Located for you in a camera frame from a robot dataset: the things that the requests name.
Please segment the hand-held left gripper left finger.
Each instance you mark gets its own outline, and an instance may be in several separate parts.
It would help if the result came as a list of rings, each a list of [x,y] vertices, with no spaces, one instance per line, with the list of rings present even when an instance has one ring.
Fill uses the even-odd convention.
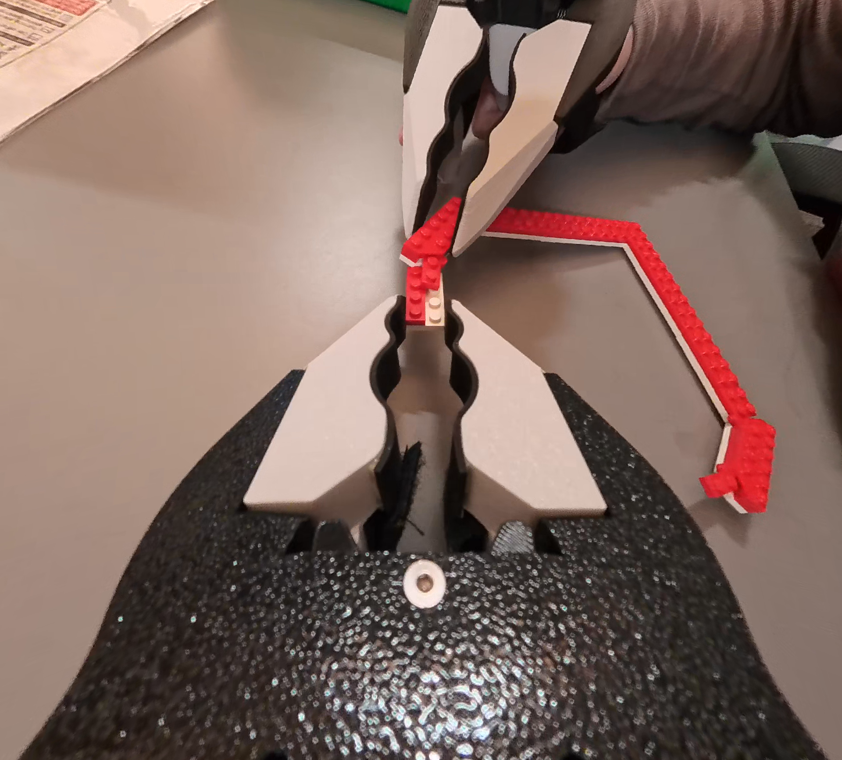
[[[391,296],[303,373],[243,503],[360,527],[395,550],[405,525],[405,468],[387,404],[401,370],[405,298]]]

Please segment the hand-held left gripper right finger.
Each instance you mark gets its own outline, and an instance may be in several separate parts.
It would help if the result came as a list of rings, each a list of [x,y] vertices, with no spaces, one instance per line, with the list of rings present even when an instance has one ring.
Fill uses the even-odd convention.
[[[505,523],[604,516],[606,503],[542,368],[449,304],[449,549],[483,551]]]

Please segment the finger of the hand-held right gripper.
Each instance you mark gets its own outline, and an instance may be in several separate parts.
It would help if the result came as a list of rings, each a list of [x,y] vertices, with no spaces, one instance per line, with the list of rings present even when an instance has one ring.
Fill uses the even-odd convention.
[[[455,257],[482,235],[552,147],[556,112],[590,28],[558,19],[519,42],[510,108],[492,129],[486,163],[468,188],[452,242]]]
[[[438,191],[439,169],[450,151],[462,154],[455,128],[490,77],[486,32],[464,6],[440,5],[414,77],[403,97],[402,206],[406,237],[421,227]]]

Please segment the red and white lego frame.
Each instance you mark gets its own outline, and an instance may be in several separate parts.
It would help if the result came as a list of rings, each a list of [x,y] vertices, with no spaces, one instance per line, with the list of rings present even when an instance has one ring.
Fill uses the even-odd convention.
[[[451,199],[403,245],[400,259],[407,264],[408,326],[434,327],[445,322],[441,277],[455,243],[460,209],[461,199]],[[723,432],[715,466],[700,479],[704,492],[710,498],[726,499],[739,513],[766,511],[775,430],[757,416],[736,374],[639,224],[506,208],[483,235],[623,249],[721,418]]]

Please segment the person's right forearm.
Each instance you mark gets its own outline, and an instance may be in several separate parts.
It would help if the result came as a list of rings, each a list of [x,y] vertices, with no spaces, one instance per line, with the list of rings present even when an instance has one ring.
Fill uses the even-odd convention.
[[[841,0],[637,0],[597,123],[841,134]]]

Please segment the person's right hand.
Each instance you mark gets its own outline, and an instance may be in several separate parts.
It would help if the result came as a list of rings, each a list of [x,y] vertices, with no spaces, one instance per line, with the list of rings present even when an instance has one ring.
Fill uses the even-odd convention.
[[[497,91],[491,78],[486,77],[471,119],[472,134],[480,141],[487,141],[494,127],[503,119],[509,103],[509,96]]]

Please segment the dark grey bag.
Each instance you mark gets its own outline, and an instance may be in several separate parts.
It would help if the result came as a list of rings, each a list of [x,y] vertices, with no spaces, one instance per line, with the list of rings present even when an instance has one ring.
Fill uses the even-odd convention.
[[[840,250],[841,136],[770,134],[774,154],[821,259]]]

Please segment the instruction sheet in plastic sleeve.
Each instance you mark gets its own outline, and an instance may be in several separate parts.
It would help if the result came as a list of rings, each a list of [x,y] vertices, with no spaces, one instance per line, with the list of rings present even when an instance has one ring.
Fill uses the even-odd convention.
[[[213,0],[1,0],[1,138]]]

